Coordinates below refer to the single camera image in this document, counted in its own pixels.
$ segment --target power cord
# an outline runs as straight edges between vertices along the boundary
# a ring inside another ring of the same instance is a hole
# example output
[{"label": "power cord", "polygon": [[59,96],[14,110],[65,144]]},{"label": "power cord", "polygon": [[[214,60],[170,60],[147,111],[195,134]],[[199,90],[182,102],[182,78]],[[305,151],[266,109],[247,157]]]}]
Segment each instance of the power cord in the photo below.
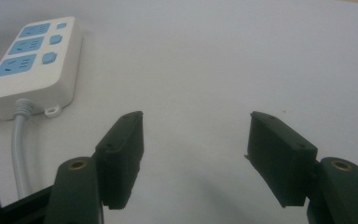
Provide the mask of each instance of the power cord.
[{"label": "power cord", "polygon": [[34,104],[29,100],[20,99],[16,102],[16,107],[16,112],[14,113],[13,134],[11,136],[11,156],[13,160],[17,193],[19,199],[22,199],[31,194],[30,180],[24,159],[22,137],[25,122],[31,117],[34,110]]}]

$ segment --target white surface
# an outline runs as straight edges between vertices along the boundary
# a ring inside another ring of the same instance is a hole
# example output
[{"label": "white surface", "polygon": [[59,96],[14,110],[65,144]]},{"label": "white surface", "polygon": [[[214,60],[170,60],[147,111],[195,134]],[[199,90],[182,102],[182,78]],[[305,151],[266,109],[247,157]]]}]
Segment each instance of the white surface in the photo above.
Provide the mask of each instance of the white surface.
[{"label": "white surface", "polygon": [[[56,29],[61,23],[65,23],[66,27]],[[41,24],[49,24],[49,28],[42,35],[21,37],[25,28]],[[50,38],[55,35],[60,35],[62,41],[51,45]],[[40,49],[9,54],[17,42],[34,38],[43,38]],[[45,112],[49,117],[57,117],[61,108],[71,103],[74,96],[81,42],[82,35],[74,17],[37,21],[24,25],[7,49],[0,67],[6,60],[18,62],[17,59],[23,56],[34,55],[35,59],[26,72],[0,76],[0,118],[13,119],[16,111],[15,104],[20,99],[27,99],[34,104],[34,114]],[[42,63],[43,57],[48,53],[56,54],[55,61]]]},{"label": "white surface", "polygon": [[[301,133],[319,159],[358,164],[358,4],[0,0],[0,59],[24,24],[63,16],[84,31],[75,98],[27,124],[34,190],[134,110],[145,113],[141,172],[106,223],[308,223],[306,207],[280,208],[243,158],[254,110]],[[12,125],[0,121],[2,204],[16,200]]]}]

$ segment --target white power strip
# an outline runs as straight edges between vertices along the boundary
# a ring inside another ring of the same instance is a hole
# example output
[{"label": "white power strip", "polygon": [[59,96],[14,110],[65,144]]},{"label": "white power strip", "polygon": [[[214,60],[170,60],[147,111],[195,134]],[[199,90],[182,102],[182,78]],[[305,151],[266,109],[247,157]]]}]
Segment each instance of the white power strip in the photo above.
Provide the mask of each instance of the white power strip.
[{"label": "white power strip", "polygon": [[58,116],[74,96],[81,42],[74,17],[24,26],[0,62],[0,118],[13,119],[20,99]]}]

